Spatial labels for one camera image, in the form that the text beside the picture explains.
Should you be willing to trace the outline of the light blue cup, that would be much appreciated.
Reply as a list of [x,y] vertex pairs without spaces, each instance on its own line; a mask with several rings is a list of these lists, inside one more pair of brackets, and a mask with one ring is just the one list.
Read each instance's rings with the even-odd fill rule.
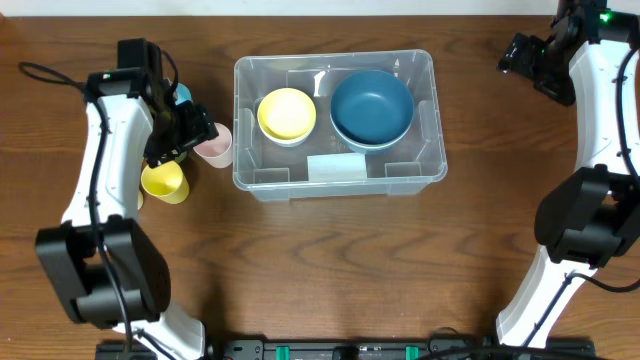
[[175,105],[180,105],[184,102],[192,102],[193,98],[190,90],[182,83],[178,83],[174,91]]

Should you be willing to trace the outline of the pink cup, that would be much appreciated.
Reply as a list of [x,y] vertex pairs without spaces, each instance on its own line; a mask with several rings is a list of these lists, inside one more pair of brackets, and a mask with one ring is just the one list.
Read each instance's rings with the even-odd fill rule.
[[194,147],[194,152],[215,168],[226,168],[233,162],[233,136],[220,123],[215,123],[218,136]]

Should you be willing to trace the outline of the yellow cup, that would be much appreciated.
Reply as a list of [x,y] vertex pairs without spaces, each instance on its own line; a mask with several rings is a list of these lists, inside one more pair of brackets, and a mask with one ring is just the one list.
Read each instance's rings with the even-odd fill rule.
[[175,161],[155,168],[147,165],[141,173],[141,185],[148,194],[172,205],[184,202],[190,193],[185,174]]

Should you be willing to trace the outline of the cream white cup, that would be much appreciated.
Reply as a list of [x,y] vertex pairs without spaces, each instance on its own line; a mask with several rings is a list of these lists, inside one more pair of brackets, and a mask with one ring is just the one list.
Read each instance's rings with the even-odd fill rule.
[[140,190],[138,190],[137,194],[137,209],[140,210],[144,204],[144,196]]

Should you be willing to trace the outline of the yellow small bowl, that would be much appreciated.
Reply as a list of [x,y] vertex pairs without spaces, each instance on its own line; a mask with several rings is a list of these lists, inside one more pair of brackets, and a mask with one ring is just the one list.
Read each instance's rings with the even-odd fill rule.
[[258,124],[281,139],[293,139],[314,129],[316,107],[304,92],[280,88],[267,94],[257,110]]

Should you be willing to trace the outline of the white small bowl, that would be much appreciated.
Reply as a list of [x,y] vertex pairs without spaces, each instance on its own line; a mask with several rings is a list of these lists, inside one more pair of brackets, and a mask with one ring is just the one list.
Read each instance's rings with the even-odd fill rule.
[[306,141],[306,139],[310,136],[310,134],[313,132],[313,128],[311,128],[309,131],[307,131],[306,133],[304,133],[303,135],[293,138],[293,139],[281,139],[278,138],[274,135],[271,134],[271,132],[266,129],[261,127],[260,128],[261,132],[263,133],[263,135],[268,138],[269,140],[271,140],[272,142],[274,142],[275,144],[282,146],[282,147],[295,147],[298,146],[302,143],[304,143]]

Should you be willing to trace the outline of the dark blue bowl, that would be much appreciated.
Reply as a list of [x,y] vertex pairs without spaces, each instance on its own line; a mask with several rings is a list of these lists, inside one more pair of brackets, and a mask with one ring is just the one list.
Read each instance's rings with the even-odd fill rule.
[[408,87],[394,75],[368,70],[345,78],[330,101],[330,119],[366,120],[372,116],[402,117],[412,122],[415,103]]
[[402,140],[401,137],[394,139],[393,141],[383,144],[364,144],[354,141],[342,134],[338,134],[340,140],[352,151],[362,154],[379,154],[389,151],[392,147],[399,144]]

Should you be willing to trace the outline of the beige large bowl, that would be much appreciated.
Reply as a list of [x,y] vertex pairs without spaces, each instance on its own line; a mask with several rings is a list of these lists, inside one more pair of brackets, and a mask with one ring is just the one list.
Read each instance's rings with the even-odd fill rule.
[[378,115],[355,121],[331,116],[331,123],[349,149],[366,154],[388,152],[405,137],[411,126],[411,121],[402,117],[384,119]]

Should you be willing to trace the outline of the green cup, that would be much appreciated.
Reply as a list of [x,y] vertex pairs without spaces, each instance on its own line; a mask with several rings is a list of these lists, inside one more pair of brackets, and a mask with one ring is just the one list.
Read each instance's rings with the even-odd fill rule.
[[187,157],[187,155],[188,155],[188,152],[183,152],[183,153],[179,154],[179,155],[174,159],[174,161],[175,161],[176,163],[178,163],[178,164],[179,164],[179,163],[181,163],[181,162],[182,162],[182,161]]

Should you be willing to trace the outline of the light grey small bowl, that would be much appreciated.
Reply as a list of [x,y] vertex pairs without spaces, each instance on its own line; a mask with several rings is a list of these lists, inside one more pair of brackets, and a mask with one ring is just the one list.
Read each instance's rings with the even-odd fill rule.
[[290,147],[295,147],[303,144],[306,141],[306,139],[299,138],[299,139],[284,140],[284,139],[270,138],[270,141],[278,146],[290,148]]

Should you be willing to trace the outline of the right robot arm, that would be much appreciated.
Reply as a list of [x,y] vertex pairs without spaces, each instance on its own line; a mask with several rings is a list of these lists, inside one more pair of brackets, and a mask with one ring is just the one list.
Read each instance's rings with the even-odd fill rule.
[[543,349],[582,284],[639,238],[639,18],[561,1],[547,39],[518,33],[497,67],[577,111],[574,172],[540,203],[534,261],[496,320],[499,344]]

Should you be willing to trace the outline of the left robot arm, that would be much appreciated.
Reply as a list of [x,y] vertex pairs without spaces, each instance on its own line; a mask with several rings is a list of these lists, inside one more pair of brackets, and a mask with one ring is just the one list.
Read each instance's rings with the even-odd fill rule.
[[120,331],[102,359],[207,359],[204,324],[171,300],[168,265],[138,222],[144,166],[216,138],[203,105],[179,93],[167,52],[143,39],[117,45],[117,65],[78,84],[88,133],[61,223],[37,233],[36,255],[68,318]]

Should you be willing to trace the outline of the clear plastic storage container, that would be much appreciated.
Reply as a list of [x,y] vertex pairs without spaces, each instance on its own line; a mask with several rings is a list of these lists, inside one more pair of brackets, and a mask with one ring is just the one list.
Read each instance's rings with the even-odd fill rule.
[[[312,182],[307,157],[350,150],[336,134],[330,119],[330,98],[348,76],[382,70],[403,81],[415,109],[409,132],[388,152],[364,154],[367,179]],[[266,138],[257,121],[262,99],[280,88],[306,93],[316,107],[316,125],[306,141],[295,147],[278,146]],[[350,195],[413,195],[447,174],[434,62],[422,49],[247,56],[234,68],[235,185],[263,202],[294,198]]]

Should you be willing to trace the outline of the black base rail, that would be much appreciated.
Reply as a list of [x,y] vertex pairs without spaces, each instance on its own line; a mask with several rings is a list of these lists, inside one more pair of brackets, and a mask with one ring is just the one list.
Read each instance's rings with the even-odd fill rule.
[[589,341],[560,340],[544,349],[516,350],[477,343],[468,336],[434,336],[424,343],[331,343],[229,341],[222,346],[207,345],[196,359],[219,360],[414,360],[414,359],[595,359]]

